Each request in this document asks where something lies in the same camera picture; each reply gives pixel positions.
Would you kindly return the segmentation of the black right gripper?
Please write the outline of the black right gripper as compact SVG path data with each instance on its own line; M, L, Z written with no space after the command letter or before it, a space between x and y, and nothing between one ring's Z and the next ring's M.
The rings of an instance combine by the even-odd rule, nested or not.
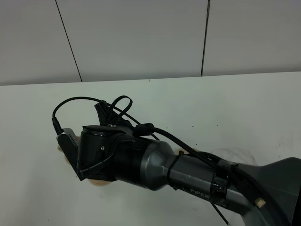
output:
M133 101L130 100L129 104L125 109L119 110L119 113L114 112L116 110L116 104L118 100L115 100L112 104L108 104L105 101L101 101L95 104L95 109L98 115L100 125L94 126L94 131L105 132L105 131L122 131L128 130L132 132L134 127L129 120L123 119L123 116L132 106Z

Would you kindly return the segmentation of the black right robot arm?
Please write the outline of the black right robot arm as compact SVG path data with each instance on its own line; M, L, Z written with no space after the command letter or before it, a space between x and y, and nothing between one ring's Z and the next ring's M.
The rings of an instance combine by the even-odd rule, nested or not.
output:
M104 101L95 109L100 125L84 126L80 138L83 178L153 191L168 185L241 215L247 226L300 225L300 159L255 166L191 148L175 153L167 142L148 139L152 124L133 127Z

